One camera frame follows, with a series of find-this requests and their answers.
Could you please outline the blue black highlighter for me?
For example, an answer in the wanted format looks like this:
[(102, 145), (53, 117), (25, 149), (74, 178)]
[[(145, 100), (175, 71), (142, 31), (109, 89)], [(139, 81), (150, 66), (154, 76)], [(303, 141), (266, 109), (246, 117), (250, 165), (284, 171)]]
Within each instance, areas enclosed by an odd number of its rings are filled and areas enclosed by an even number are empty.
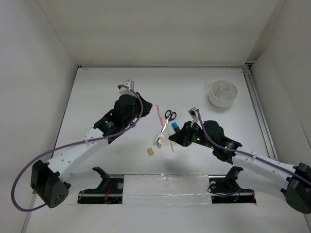
[(175, 133), (180, 131), (180, 128), (176, 122), (172, 123), (172, 128), (173, 128)]

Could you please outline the pink pen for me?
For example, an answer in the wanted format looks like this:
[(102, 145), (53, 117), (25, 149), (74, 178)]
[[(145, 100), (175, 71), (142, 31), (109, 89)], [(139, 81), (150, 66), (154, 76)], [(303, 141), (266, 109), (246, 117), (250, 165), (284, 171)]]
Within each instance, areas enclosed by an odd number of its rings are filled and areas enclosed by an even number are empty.
[(156, 109), (157, 109), (157, 114), (158, 114), (158, 117), (159, 117), (159, 120), (160, 120), (160, 124), (161, 124), (161, 126), (164, 126), (163, 119), (162, 119), (162, 116), (161, 116), (161, 113), (160, 113), (160, 108), (159, 108), (158, 104), (156, 105)]

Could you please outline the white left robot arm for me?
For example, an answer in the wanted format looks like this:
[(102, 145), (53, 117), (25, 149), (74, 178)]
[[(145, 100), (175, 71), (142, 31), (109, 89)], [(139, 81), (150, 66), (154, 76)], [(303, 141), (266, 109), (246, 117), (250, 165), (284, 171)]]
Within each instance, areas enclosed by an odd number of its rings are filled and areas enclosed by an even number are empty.
[(31, 188), (49, 208), (61, 204), (72, 192), (94, 189), (104, 192), (109, 187), (110, 176), (100, 167), (90, 173), (74, 174), (84, 161), (98, 150), (108, 146), (134, 124), (134, 120), (150, 113), (152, 104), (139, 93), (120, 95), (113, 109), (107, 112), (84, 136), (82, 144), (69, 147), (47, 162), (38, 160), (32, 166)]

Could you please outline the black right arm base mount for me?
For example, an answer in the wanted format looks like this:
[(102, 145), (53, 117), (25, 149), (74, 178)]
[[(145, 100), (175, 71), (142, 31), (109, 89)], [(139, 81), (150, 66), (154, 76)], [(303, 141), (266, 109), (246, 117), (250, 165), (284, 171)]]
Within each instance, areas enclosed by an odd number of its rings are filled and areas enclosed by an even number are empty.
[(256, 204), (255, 192), (251, 189), (242, 189), (237, 183), (241, 167), (233, 166), (226, 175), (208, 176), (207, 192), (211, 194), (212, 204)]

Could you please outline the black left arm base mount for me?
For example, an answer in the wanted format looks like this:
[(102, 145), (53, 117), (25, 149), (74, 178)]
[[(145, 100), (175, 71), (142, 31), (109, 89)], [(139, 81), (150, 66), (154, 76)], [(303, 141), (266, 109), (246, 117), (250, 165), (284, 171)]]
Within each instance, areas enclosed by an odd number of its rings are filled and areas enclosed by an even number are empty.
[(94, 189), (79, 193), (78, 204), (122, 204), (124, 175), (109, 175), (100, 167), (94, 167), (102, 181)]

